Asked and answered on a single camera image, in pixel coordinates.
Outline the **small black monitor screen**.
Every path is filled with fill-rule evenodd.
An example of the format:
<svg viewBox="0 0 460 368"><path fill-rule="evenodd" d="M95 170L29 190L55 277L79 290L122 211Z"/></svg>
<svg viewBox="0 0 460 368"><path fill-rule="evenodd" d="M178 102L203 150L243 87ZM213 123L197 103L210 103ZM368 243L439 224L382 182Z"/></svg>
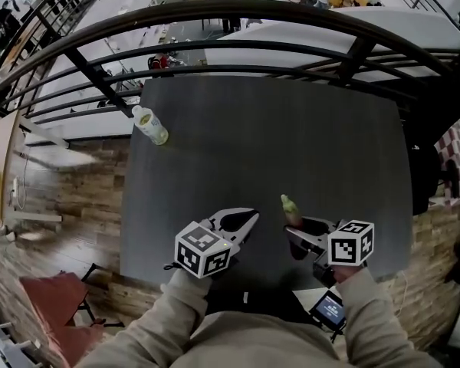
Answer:
<svg viewBox="0 0 460 368"><path fill-rule="evenodd" d="M341 298L331 290L327 290L308 313L313 324L319 328L326 327L332 332L331 341L343 335L346 326L345 309Z"/></svg>

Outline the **person's right forearm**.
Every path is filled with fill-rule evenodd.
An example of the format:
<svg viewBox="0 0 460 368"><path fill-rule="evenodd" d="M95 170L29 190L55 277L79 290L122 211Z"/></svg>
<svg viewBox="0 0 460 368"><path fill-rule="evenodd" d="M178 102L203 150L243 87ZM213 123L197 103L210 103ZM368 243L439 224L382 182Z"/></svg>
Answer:
<svg viewBox="0 0 460 368"><path fill-rule="evenodd" d="M349 363L356 368L442 368L415 350L397 319L391 297L367 268L335 266L336 289L345 307Z"/></svg>

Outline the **dark grey table top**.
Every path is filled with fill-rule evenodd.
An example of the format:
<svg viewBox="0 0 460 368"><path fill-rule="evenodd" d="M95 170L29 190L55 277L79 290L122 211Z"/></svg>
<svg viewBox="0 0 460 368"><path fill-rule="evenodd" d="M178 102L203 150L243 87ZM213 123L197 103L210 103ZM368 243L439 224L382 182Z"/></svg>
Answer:
<svg viewBox="0 0 460 368"><path fill-rule="evenodd" d="M131 136L122 275L167 282L178 232L218 210L247 207L259 220L217 288L316 288L312 257L291 256L283 194L303 215L372 222L374 277L408 267L411 176L391 100L269 77L182 76L148 80L141 104L169 139L157 146L140 130Z"/></svg>

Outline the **person's dark trousers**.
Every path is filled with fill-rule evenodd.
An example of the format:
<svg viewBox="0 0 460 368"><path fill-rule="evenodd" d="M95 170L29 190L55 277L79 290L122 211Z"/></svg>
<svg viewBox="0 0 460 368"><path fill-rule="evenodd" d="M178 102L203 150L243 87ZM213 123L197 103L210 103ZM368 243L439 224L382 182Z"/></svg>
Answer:
<svg viewBox="0 0 460 368"><path fill-rule="evenodd" d="M298 324L317 323L292 291L210 291L205 300L208 303L207 315L237 311L268 315Z"/></svg>

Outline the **pink cloth draped chair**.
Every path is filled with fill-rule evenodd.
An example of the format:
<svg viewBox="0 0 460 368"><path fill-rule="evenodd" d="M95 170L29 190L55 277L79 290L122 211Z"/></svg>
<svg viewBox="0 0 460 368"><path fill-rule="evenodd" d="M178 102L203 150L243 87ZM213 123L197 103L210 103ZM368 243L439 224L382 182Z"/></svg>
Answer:
<svg viewBox="0 0 460 368"><path fill-rule="evenodd" d="M87 302L89 276L96 270L103 270L93 263L85 275L79 278L74 272L60 271L51 277L20 277L19 282L27 295L34 312L46 330L56 330L66 326L74 327L74 316L78 311L86 311L90 326L124 327L124 323L107 323L94 316Z"/></svg>

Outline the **clear plastic drink bottle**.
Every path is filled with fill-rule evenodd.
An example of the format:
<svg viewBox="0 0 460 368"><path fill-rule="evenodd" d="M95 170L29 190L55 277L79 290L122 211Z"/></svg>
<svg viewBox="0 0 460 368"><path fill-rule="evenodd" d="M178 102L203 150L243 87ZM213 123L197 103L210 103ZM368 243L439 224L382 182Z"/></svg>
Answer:
<svg viewBox="0 0 460 368"><path fill-rule="evenodd" d="M160 146L167 142L169 132L150 108L135 105L132 108L132 113L134 125L148 136L154 144Z"/></svg>

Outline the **person's beige sweater torso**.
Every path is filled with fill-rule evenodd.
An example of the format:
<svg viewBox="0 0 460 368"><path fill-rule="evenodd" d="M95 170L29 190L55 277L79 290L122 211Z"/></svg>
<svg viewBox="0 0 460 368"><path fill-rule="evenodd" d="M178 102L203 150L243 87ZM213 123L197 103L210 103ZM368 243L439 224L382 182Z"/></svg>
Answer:
<svg viewBox="0 0 460 368"><path fill-rule="evenodd" d="M240 312L207 316L170 368L352 368L311 324Z"/></svg>

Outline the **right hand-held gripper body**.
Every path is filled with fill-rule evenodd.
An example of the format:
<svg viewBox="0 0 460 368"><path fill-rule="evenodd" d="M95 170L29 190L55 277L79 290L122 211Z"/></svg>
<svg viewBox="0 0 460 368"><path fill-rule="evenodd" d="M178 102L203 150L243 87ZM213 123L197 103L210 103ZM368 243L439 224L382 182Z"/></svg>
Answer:
<svg viewBox="0 0 460 368"><path fill-rule="evenodd" d="M374 250L374 224L352 220L327 236L324 253L314 261L314 277L326 288L336 284L333 266L360 267Z"/></svg>

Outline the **black office chair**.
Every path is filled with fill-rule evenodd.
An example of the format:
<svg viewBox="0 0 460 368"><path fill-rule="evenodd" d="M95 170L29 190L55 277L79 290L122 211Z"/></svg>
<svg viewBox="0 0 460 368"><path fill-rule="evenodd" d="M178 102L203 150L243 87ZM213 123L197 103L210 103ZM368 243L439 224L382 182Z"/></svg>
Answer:
<svg viewBox="0 0 460 368"><path fill-rule="evenodd" d="M420 215L428 210L429 200L442 182L451 189L453 199L460 197L460 172L452 160L444 166L435 148L449 127L443 113L423 112L415 106L414 103L397 103L409 161L412 213Z"/></svg>

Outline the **purple eggplant with green stem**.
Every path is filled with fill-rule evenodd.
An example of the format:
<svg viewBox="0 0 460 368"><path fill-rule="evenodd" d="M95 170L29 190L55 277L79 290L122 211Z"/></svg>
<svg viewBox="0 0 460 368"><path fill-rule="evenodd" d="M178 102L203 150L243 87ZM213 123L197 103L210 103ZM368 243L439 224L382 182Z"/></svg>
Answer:
<svg viewBox="0 0 460 368"><path fill-rule="evenodd" d="M281 194L281 204L287 221L284 230L289 241L291 255L295 260L303 260L308 254L308 250L301 245L304 240L288 231L288 228L300 231L304 225L303 218L296 204L287 195Z"/></svg>

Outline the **person's left forearm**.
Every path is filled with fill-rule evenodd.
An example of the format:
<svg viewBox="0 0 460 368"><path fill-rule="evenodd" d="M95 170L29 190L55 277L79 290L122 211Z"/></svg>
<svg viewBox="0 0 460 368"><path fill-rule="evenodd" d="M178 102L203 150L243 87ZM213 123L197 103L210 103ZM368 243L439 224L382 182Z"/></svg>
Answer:
<svg viewBox="0 0 460 368"><path fill-rule="evenodd" d="M176 271L152 308L95 347L76 368L169 368L202 322L211 285L211 278Z"/></svg>

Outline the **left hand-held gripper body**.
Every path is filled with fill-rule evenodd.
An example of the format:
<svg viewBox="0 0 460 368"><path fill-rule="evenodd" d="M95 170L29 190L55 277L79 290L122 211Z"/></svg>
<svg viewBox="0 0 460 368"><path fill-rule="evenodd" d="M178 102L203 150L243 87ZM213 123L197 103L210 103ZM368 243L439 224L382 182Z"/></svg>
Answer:
<svg viewBox="0 0 460 368"><path fill-rule="evenodd" d="M191 222L175 237L174 262L197 278L206 278L227 269L239 251L237 244Z"/></svg>

